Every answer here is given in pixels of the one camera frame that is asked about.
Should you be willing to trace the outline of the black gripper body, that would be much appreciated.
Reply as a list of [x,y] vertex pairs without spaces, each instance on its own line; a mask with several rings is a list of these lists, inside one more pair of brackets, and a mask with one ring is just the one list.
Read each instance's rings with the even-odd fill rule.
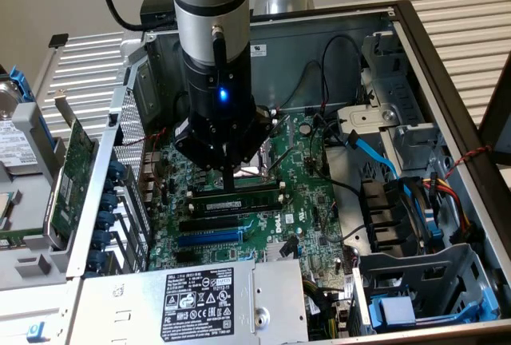
[[259,140],[250,55],[241,54],[222,67],[201,64],[188,54],[183,58],[190,100],[183,139]]

